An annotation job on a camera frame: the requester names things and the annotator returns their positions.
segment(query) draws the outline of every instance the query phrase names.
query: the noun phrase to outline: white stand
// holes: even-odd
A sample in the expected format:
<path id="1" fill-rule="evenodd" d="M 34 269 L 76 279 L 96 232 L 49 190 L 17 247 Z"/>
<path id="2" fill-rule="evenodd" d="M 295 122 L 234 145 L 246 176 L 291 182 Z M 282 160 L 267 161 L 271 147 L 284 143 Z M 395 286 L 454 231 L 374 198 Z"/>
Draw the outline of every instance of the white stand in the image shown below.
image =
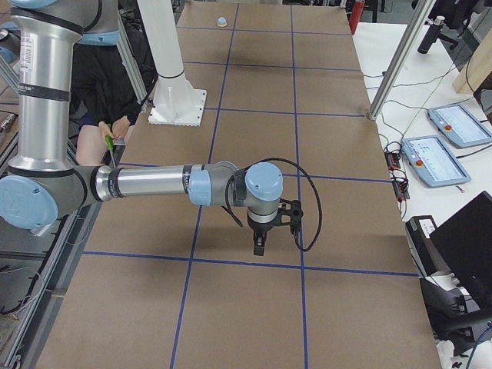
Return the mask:
<path id="1" fill-rule="evenodd" d="M 200 125 L 207 92 L 186 79 L 171 1 L 138 0 L 138 6 L 159 74 L 149 123 Z"/>

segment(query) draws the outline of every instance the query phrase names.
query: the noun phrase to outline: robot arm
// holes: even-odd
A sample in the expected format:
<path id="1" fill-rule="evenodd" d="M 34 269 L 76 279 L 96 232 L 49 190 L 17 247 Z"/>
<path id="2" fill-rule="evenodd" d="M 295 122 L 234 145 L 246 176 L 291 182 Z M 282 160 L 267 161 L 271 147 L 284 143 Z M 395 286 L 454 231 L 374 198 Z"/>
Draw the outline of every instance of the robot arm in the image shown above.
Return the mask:
<path id="1" fill-rule="evenodd" d="M 22 42 L 18 154 L 8 163 L 9 175 L 0 179 L 0 216 L 8 223 L 38 228 L 96 201 L 187 194 L 193 204 L 222 206 L 230 214 L 231 205 L 247 207 L 257 255 L 263 255 L 266 234 L 274 226 L 290 225 L 298 235 L 300 203 L 281 199 L 281 172 L 267 162 L 247 170 L 228 162 L 142 169 L 72 166 L 66 151 L 73 45 L 84 32 L 89 43 L 115 43 L 117 1 L 11 3 Z M 286 216 L 289 222 L 282 221 Z"/>

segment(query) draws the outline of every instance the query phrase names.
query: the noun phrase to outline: tablet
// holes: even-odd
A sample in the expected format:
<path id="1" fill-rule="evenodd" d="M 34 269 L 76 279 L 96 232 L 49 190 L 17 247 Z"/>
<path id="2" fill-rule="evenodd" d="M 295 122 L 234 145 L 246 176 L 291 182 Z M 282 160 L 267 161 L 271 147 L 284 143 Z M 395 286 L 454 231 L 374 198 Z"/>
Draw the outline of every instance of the tablet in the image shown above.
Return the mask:
<path id="1" fill-rule="evenodd" d="M 459 185 L 471 180 L 438 135 L 405 138 L 401 150 L 422 182 L 431 188 Z"/>
<path id="2" fill-rule="evenodd" d="M 437 129 L 458 148 L 492 142 L 492 133 L 461 104 L 432 108 L 427 114 Z"/>

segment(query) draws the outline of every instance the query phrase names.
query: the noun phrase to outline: computer monitor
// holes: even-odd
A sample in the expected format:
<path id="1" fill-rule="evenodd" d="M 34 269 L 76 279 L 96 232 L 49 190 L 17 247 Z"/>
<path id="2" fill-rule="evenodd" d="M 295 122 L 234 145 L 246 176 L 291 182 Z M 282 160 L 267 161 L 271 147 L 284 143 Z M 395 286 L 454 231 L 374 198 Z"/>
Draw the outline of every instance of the computer monitor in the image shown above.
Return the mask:
<path id="1" fill-rule="evenodd" d="M 492 197 L 481 192 L 430 239 L 478 306 L 492 308 Z"/>

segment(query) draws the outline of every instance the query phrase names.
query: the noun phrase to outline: white sticker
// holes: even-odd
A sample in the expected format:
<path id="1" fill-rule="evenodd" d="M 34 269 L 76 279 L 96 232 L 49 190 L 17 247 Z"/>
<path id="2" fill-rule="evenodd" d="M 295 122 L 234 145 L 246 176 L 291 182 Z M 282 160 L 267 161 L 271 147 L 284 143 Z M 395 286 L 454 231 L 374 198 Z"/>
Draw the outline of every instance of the white sticker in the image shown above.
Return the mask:
<path id="1" fill-rule="evenodd" d="M 431 233 L 436 230 L 431 219 L 420 219 L 422 231 L 424 232 L 425 238 L 431 238 Z"/>
<path id="2" fill-rule="evenodd" d="M 24 73 L 32 72 L 32 40 L 30 37 L 21 37 L 20 69 Z"/>

